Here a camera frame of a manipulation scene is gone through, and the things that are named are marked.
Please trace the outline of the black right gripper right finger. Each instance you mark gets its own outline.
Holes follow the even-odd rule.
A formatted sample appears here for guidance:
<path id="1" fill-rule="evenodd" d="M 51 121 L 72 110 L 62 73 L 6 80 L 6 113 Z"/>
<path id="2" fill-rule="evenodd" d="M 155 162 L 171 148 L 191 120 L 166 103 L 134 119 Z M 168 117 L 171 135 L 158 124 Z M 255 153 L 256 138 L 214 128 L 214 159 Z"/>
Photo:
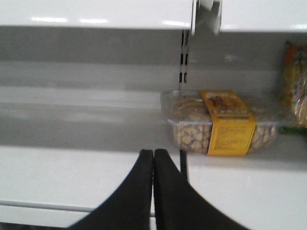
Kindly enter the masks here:
<path id="1" fill-rule="evenodd" d="M 158 230 L 246 230 L 205 200 L 165 149 L 154 151 L 154 209 Z"/>

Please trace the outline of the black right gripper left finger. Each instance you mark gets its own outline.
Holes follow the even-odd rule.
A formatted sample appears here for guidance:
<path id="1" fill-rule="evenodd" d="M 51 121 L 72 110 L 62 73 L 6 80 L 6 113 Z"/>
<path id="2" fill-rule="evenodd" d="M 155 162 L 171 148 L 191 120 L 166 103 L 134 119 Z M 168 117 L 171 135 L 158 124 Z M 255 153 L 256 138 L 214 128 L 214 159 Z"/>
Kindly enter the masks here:
<path id="1" fill-rule="evenodd" d="M 69 230 L 149 230 L 154 153 L 142 149 L 120 186 Z"/>

